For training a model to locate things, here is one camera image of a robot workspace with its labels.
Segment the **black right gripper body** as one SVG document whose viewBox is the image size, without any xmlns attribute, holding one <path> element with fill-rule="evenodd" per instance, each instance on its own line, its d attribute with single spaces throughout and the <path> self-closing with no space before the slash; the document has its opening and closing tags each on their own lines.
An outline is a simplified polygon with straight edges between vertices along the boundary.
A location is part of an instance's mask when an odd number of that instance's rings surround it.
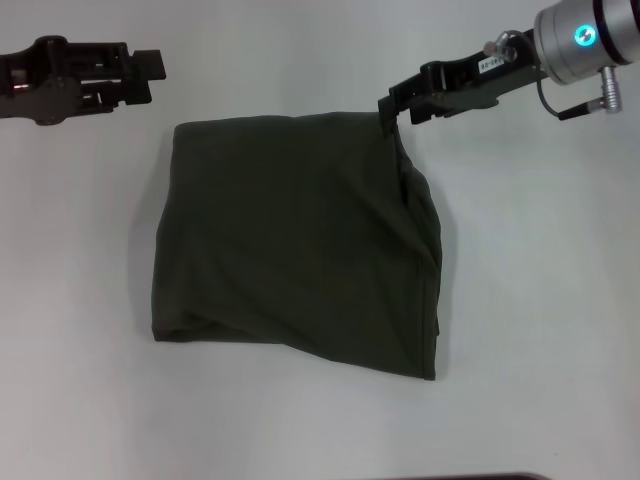
<svg viewBox="0 0 640 480">
<path fill-rule="evenodd" d="M 450 118 L 471 110 L 493 108 L 502 95 L 546 77 L 536 68 L 532 29 L 511 36 L 507 45 L 516 51 L 516 58 L 511 62 L 479 52 L 461 60 L 439 63 L 437 107 L 443 112 L 438 113 L 438 117 Z"/>
</svg>

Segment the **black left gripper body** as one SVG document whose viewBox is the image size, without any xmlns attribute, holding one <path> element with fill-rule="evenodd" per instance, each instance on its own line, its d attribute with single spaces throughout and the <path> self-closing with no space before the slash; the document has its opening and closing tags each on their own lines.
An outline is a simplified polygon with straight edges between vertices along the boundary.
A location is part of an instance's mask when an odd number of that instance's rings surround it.
<svg viewBox="0 0 640 480">
<path fill-rule="evenodd" d="M 69 42 L 45 36 L 20 52 L 1 56 L 1 117 L 51 126 L 80 112 L 80 82 L 66 66 Z"/>
</svg>

